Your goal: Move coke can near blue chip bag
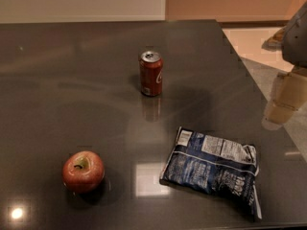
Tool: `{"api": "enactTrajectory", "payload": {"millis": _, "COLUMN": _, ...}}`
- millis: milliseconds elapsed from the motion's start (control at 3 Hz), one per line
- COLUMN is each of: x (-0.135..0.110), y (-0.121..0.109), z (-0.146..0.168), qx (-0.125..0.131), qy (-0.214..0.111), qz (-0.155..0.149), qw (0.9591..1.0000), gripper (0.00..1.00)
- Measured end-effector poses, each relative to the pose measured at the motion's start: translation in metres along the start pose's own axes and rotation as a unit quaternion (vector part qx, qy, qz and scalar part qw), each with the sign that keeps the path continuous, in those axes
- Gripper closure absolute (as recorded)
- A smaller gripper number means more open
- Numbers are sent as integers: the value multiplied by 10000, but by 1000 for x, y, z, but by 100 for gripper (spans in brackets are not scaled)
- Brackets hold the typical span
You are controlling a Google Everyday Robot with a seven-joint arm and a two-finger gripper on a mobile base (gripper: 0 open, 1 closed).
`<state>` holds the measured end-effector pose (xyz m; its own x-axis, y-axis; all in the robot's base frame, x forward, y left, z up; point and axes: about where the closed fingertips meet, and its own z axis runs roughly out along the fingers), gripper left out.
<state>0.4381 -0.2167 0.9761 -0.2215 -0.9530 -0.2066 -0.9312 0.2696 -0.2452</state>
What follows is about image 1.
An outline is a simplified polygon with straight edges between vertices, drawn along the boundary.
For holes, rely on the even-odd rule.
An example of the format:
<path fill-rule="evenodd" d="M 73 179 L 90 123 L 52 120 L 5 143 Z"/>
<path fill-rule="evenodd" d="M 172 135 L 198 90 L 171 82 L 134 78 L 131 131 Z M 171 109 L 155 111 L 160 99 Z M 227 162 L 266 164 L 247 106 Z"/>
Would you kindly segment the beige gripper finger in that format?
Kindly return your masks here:
<path fill-rule="evenodd" d="M 283 125 L 307 102 L 307 68 L 295 66 L 291 72 L 278 73 L 271 99 L 264 111 L 264 122 Z"/>
<path fill-rule="evenodd" d="M 285 28 L 279 29 L 273 36 L 265 41 L 265 45 L 268 47 L 280 47 L 283 42 L 285 34 Z"/>

